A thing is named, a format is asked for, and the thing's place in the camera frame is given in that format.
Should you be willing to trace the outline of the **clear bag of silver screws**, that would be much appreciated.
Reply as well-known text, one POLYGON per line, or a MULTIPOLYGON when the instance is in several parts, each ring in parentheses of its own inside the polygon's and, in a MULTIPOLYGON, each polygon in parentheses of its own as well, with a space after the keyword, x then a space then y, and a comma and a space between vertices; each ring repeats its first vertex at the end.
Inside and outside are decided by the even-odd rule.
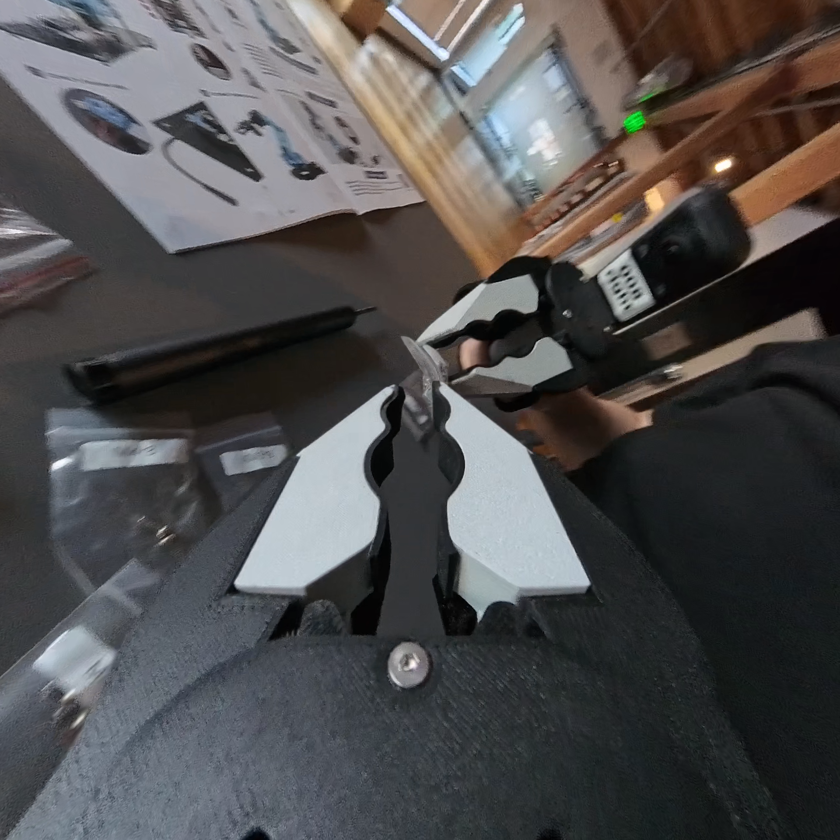
POLYGON ((401 340, 417 370, 401 384, 404 393, 402 420, 418 443, 435 431, 434 385, 448 382, 448 363, 436 349, 403 335, 401 340))

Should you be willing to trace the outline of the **black electric screwdriver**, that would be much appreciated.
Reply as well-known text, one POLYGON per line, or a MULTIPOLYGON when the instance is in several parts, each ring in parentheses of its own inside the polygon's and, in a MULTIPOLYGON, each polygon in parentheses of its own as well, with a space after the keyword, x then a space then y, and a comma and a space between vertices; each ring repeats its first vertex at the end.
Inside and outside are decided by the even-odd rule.
POLYGON ((354 326, 373 306, 341 306, 249 329, 178 339, 69 362, 62 371, 90 404, 107 405, 354 326))

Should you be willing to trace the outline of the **printed instruction booklet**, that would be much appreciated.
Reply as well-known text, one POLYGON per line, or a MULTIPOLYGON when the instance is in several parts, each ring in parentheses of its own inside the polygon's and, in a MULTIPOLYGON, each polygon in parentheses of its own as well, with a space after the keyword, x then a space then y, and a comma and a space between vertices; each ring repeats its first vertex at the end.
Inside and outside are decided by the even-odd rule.
POLYGON ((2 2, 2 77, 170 253, 424 199, 284 2, 2 2))

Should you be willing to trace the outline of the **person's right hand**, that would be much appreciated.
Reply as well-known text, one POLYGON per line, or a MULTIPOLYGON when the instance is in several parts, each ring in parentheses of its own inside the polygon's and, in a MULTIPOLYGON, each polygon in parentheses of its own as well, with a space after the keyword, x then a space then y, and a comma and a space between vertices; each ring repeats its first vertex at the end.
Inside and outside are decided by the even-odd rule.
POLYGON ((651 410, 637 411, 594 395, 584 387, 574 392, 543 395, 516 412, 517 426, 541 442, 540 453, 565 472, 582 467, 621 436, 650 427, 651 410))

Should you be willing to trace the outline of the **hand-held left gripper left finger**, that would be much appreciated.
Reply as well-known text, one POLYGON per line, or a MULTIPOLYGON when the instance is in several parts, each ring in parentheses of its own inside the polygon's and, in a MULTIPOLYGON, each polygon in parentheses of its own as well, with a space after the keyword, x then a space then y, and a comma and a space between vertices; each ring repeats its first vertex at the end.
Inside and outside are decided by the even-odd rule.
POLYGON ((301 450, 236 592, 330 602, 352 634, 376 633, 391 566, 382 485, 402 412, 403 389, 387 386, 301 450))

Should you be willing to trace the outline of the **person's black clothing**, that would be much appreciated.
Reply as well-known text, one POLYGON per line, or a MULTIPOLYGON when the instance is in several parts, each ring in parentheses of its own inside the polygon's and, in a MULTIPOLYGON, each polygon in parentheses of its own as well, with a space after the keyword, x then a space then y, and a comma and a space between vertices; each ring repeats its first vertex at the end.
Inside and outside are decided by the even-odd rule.
POLYGON ((759 347, 570 479, 673 592, 785 826, 838 838, 838 337, 759 347))

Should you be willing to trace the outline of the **clear bag with red strip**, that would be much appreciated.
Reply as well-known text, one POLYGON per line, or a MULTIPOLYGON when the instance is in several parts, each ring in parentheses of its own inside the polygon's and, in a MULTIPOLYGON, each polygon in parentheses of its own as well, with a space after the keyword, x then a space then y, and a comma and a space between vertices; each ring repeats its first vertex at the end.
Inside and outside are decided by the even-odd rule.
POLYGON ((71 240, 2 200, 2 316, 35 304, 92 272, 89 258, 71 240))

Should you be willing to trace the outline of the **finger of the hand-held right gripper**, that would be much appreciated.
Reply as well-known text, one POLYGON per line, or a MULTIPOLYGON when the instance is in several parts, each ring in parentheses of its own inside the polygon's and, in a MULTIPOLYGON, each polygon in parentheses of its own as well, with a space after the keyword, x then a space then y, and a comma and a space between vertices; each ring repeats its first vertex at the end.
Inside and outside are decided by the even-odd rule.
POLYGON ((529 275, 480 282, 429 324, 417 341, 492 341, 535 314, 539 298, 539 287, 529 275))
POLYGON ((572 370, 564 346, 553 338, 541 338, 525 355, 506 355, 495 364, 474 367, 454 378, 451 387, 463 397, 524 396, 572 370))

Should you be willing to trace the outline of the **dark grey desk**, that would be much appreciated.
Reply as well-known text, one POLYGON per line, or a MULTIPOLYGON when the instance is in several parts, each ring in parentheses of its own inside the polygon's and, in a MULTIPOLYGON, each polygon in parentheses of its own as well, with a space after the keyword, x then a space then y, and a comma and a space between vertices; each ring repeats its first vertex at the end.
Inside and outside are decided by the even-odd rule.
POLYGON ((417 336, 459 287, 518 249, 469 255, 425 203, 167 255, 4 83, 2 193, 71 238, 98 268, 44 307, 2 320, 2 671, 84 599, 48 536, 45 414, 82 404, 63 363, 345 303, 376 307, 354 331, 115 406, 129 417, 189 413, 199 427, 274 411, 304 445, 407 373, 411 358, 399 336, 417 336))

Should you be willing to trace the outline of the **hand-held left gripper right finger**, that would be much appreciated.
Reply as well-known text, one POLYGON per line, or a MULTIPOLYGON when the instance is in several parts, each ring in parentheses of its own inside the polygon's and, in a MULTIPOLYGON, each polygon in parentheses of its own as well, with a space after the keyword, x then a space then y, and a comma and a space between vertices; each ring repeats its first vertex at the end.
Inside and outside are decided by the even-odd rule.
POLYGON ((437 464, 448 483, 435 594, 445 621, 497 603, 583 595, 591 581, 531 451, 449 385, 432 386, 437 464))

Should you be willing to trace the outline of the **labelled clear screw bag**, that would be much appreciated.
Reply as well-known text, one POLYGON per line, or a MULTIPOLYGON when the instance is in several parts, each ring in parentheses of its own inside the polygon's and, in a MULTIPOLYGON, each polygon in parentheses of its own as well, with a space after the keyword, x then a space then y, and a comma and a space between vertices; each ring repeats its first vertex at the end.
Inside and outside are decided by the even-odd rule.
POLYGON ((292 456, 272 413, 237 416, 200 427, 195 453, 221 512, 230 512, 292 456))
POLYGON ((98 701, 130 630, 169 571, 132 560, 2 676, 2 740, 38 730, 71 740, 98 701))
POLYGON ((175 562, 205 532, 188 415, 52 408, 45 441, 52 546, 84 595, 132 561, 175 562))

